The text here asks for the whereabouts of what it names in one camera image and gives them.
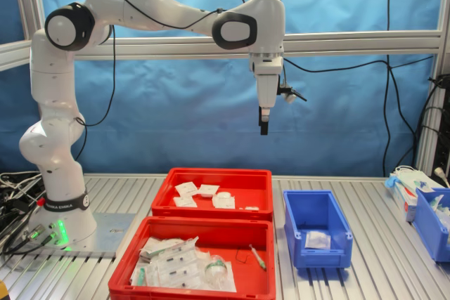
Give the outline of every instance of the green led light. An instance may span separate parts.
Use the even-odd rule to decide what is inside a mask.
[[[58,221],[59,232],[61,233],[61,242],[60,244],[67,244],[69,242],[68,234],[65,231],[65,226],[63,221]]]

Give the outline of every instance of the medical package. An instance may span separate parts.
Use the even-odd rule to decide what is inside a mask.
[[[385,186],[391,192],[395,204],[397,204],[402,212],[405,221],[413,221],[416,216],[417,207],[416,191],[404,186],[393,174],[385,181]]]
[[[443,188],[422,171],[408,166],[397,167],[385,181],[385,186],[389,188],[405,220],[409,222],[416,216],[416,188],[423,193],[432,193],[435,188]]]

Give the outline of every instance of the medical supply box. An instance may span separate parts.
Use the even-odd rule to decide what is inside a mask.
[[[285,233],[290,258],[297,268],[346,268],[352,259],[353,234],[333,193],[283,191]],[[309,231],[331,236],[330,249],[306,249]]]
[[[447,244],[449,231],[442,225],[430,206],[434,198],[444,195],[440,203],[450,207],[450,189],[435,188],[433,193],[423,193],[417,189],[416,192],[418,202],[413,224],[431,258],[438,262],[450,261],[450,246]]]
[[[216,209],[211,198],[200,194],[193,196],[198,207],[177,207],[174,197],[179,194],[175,187],[185,182],[193,182],[197,188],[202,184],[219,185],[217,193],[228,192],[234,196],[235,209]],[[258,210],[246,210],[246,207]],[[173,168],[152,203],[154,216],[171,217],[271,221],[273,210],[271,172],[250,169]]]
[[[196,246],[203,252],[219,255],[233,266],[237,292],[216,292],[198,289],[175,289],[164,287],[131,286],[129,279],[139,259],[139,251],[149,237],[183,240],[198,236]],[[266,262],[263,270],[248,250],[251,242]],[[122,259],[120,259],[110,282],[112,300],[275,300],[274,230],[272,223],[256,220],[195,219],[151,216],[145,218]]]
[[[389,189],[405,221],[412,222],[416,216],[416,193],[404,186],[396,176],[389,177],[385,186]]]

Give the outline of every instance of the aluminum frame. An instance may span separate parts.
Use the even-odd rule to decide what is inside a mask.
[[[43,27],[44,7],[42,0],[18,0],[24,35],[30,39],[36,30]],[[287,56],[352,56],[385,54],[435,54],[432,77],[450,71],[449,30],[450,0],[441,0],[437,30],[424,31],[379,31],[287,34],[285,54]],[[26,63],[24,44],[21,42],[0,46],[0,70]],[[119,38],[116,39],[117,59],[213,59],[245,58],[242,50],[225,51],[207,37],[166,38]],[[111,41],[90,48],[77,56],[78,60],[110,60]],[[444,91],[436,90],[431,104],[441,107]],[[441,112],[430,110],[425,123],[438,129]],[[424,130],[418,150],[417,166],[431,174],[437,144],[437,136]]]

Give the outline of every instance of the connector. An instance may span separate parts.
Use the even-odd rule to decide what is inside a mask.
[[[440,179],[444,181],[444,183],[447,185],[448,188],[450,188],[449,181],[447,180],[447,177],[445,176],[444,170],[442,170],[441,167],[438,167],[435,169],[435,175],[438,176]]]
[[[41,245],[47,245],[54,237],[56,237],[56,232],[52,232],[46,236],[46,238],[42,241]]]
[[[27,237],[30,241],[36,240],[44,231],[45,227],[38,225]]]

